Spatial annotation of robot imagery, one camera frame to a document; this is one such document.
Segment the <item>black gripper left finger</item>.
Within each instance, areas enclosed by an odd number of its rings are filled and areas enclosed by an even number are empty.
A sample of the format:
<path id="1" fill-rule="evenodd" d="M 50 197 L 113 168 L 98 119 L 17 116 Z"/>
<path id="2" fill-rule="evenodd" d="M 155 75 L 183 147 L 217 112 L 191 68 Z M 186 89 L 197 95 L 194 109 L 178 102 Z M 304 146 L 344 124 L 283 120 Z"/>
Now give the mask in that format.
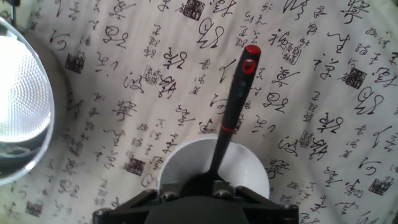
<path id="1" fill-rule="evenodd" d="M 176 201 L 180 199 L 178 183 L 162 184 L 160 189 L 141 192 L 126 202 L 128 213 L 178 213 L 180 207 Z"/>

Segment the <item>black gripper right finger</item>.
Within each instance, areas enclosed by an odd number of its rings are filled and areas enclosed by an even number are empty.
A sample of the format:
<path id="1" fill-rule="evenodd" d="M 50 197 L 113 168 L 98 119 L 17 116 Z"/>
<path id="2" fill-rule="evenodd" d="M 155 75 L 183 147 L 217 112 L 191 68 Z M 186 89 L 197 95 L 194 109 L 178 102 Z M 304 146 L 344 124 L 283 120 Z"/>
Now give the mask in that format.
<path id="1" fill-rule="evenodd" d="M 297 205 L 280 205 L 255 191 L 240 185 L 233 187 L 229 182 L 217 180 L 213 184 L 213 197 L 239 205 L 245 212 L 259 215 L 297 215 Z"/>

